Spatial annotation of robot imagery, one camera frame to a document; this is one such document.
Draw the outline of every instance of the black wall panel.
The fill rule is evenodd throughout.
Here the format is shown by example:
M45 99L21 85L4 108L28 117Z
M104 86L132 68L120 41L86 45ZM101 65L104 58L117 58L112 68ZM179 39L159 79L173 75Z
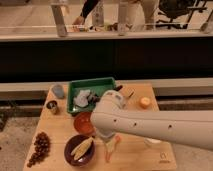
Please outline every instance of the black wall panel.
M120 78L208 77L213 75L213 38L118 40Z
M59 81L111 75L112 41L0 43L1 82Z
M213 38L0 43L0 82L213 76Z

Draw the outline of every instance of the bunch of grapes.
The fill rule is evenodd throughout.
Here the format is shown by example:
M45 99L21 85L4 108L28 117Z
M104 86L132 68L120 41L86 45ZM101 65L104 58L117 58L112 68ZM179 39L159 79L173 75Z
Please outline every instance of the bunch of grapes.
M32 167L36 162L41 162L48 155L50 151L50 139L46 133L41 132L36 136L35 152L32 154L27 167Z

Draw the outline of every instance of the food item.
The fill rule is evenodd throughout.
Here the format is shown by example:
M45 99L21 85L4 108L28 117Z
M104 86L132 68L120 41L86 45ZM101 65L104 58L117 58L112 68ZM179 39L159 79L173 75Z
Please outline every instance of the food item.
M140 99L140 106L144 109L148 108L149 105L151 104L151 100L148 97L142 97Z
M36 162L41 162L48 155L50 151L50 139L46 133L41 132L36 136L34 142L35 152L32 154L27 167L32 167Z
M105 143L105 148L106 148L105 160L107 163L110 162L110 158L113 152L115 151L117 144L120 141L121 141L120 136L116 135L109 142Z
M72 150L71 156L74 155L74 160L80 159L87 152L87 150L90 148L90 146L92 144L92 141L93 141L93 138L90 137L90 138L82 141L78 146L76 146Z

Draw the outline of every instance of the person's hand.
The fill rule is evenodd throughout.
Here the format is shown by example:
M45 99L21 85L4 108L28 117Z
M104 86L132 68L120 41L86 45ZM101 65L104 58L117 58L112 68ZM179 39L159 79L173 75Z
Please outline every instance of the person's hand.
M79 16L78 18L75 19L75 21L73 22L73 25L83 25L85 22L84 17Z

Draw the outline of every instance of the metal cup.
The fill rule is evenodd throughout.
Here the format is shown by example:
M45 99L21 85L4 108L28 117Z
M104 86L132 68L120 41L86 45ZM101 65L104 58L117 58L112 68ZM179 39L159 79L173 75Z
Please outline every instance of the metal cup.
M58 105L57 105L57 102L55 101L55 100L51 100L51 101L49 101L47 104L46 104L46 107L47 107L47 109L49 109L50 110L50 112L52 113L52 114L57 114L57 112L58 112Z

